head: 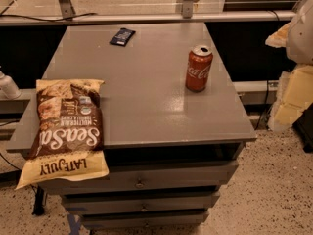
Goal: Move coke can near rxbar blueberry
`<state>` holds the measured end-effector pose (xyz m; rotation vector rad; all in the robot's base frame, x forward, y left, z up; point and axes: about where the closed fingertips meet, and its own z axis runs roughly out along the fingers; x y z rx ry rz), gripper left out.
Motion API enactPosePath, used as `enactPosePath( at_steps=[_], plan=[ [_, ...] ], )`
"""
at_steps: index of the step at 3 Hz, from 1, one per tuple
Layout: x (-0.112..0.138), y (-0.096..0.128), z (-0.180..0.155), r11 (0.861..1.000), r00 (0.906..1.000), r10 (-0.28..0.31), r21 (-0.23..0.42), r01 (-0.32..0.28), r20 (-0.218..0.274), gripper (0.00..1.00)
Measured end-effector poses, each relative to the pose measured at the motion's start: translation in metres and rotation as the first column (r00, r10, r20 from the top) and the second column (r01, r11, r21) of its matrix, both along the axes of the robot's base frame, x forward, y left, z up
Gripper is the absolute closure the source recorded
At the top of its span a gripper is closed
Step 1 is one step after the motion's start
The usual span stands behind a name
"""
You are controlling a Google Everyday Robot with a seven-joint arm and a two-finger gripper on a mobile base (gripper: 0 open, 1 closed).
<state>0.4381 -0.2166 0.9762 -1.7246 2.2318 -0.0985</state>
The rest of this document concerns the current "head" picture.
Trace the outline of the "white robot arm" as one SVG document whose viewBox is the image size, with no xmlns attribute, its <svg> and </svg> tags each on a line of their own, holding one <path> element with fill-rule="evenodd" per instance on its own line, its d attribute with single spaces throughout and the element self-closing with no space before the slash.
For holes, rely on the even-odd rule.
<svg viewBox="0 0 313 235">
<path fill-rule="evenodd" d="M 268 120 L 272 131 L 290 128 L 313 103 L 313 0 L 297 10 L 295 16 L 270 35 L 265 44 L 286 48 L 287 57 L 296 62 L 291 73 L 283 72 Z"/>
</svg>

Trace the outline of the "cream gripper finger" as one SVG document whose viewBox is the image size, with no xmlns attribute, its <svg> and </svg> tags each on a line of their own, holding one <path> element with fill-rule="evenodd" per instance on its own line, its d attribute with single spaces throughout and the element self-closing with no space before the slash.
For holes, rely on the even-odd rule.
<svg viewBox="0 0 313 235">
<path fill-rule="evenodd" d="M 280 27 L 276 32 L 269 35 L 265 40 L 265 44 L 274 48 L 282 48 L 286 47 L 288 32 L 290 28 L 290 23 L 286 23 L 282 27 Z"/>
<path fill-rule="evenodd" d="M 269 129 L 284 131 L 290 128 L 312 103 L 313 66 L 297 65 L 292 72 L 284 71 L 267 123 Z"/>
</svg>

